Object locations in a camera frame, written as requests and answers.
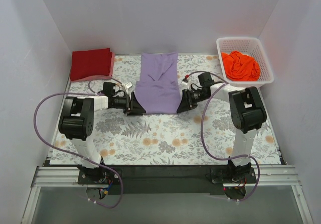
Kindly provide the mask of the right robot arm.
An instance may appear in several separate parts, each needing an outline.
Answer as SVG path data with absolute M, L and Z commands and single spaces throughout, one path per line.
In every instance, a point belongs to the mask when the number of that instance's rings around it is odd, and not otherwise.
M 230 106 L 232 123 L 236 129 L 232 154 L 223 158 L 226 165 L 218 165 L 211 169 L 214 183 L 236 183 L 246 179 L 258 180 L 255 177 L 251 162 L 254 137 L 263 123 L 267 113 L 256 87 L 239 88 L 231 86 L 222 78 L 215 82 L 213 73 L 198 71 L 199 86 L 184 89 L 177 113 L 193 110 L 199 102 L 209 105 L 213 98 L 225 101 Z

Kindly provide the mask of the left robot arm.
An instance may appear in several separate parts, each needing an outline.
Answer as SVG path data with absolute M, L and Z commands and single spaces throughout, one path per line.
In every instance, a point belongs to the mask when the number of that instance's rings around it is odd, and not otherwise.
M 109 108 L 121 109 L 130 116 L 141 116 L 146 110 L 138 103 L 134 92 L 128 94 L 124 88 L 123 96 L 117 96 L 116 84 L 105 82 L 97 96 L 65 98 L 60 115 L 58 129 L 77 150 L 81 156 L 80 168 L 90 170 L 89 177 L 94 183 L 100 184 L 106 180 L 105 169 L 95 165 L 101 163 L 101 155 L 96 150 L 92 133 L 95 127 L 94 113 Z

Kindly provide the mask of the purple t shirt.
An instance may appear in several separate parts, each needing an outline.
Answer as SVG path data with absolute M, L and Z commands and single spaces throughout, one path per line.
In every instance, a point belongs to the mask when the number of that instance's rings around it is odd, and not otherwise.
M 177 62 L 178 53 L 142 53 L 135 96 L 147 114 L 177 113 L 181 102 Z

